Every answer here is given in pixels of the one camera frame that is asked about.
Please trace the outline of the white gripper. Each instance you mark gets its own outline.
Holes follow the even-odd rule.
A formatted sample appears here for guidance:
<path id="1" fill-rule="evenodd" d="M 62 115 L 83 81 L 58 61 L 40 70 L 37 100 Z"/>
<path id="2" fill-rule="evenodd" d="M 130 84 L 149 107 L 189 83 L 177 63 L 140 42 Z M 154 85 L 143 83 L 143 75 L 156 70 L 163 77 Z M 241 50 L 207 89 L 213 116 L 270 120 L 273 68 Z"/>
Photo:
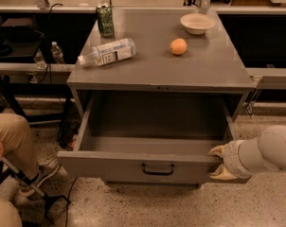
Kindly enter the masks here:
<path id="1" fill-rule="evenodd" d="M 260 151 L 258 140 L 236 140 L 219 145 L 209 151 L 212 156 L 223 158 L 210 177 L 214 180 L 229 181 L 246 179 L 260 173 Z"/>

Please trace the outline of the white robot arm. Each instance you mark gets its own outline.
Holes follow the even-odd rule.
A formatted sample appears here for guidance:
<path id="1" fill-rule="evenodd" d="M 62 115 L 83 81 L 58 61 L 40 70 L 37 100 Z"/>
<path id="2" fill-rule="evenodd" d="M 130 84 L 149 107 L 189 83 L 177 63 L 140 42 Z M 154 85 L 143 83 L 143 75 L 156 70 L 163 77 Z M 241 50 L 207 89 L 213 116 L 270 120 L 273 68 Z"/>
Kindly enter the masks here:
<path id="1" fill-rule="evenodd" d="M 214 180 L 248 179 L 257 173 L 286 171 L 286 126 L 270 126 L 258 137 L 230 141 L 212 148 L 209 154 L 223 159 L 210 174 Z"/>

